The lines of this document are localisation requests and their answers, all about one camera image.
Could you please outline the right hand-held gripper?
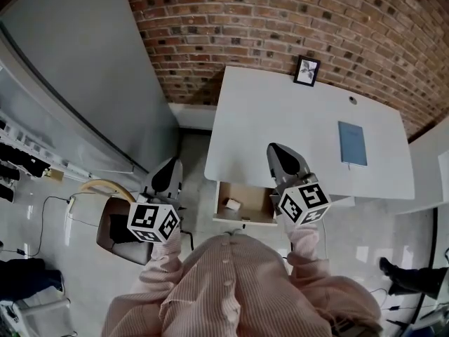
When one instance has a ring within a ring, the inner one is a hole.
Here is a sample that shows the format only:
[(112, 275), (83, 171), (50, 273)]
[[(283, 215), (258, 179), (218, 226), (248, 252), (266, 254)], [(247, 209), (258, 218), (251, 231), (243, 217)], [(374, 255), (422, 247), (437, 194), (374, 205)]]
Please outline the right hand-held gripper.
[(276, 216), (287, 217), (294, 225), (322, 219), (331, 200), (305, 158), (285, 145), (270, 143), (267, 161), (276, 184), (270, 194)]

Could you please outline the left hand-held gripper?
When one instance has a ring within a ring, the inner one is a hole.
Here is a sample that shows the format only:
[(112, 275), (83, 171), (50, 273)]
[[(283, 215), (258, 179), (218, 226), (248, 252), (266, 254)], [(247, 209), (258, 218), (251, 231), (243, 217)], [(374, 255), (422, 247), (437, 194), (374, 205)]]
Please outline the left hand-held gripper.
[(180, 224), (182, 162), (172, 157), (147, 175), (136, 202), (130, 204), (127, 228), (141, 242), (165, 243)]

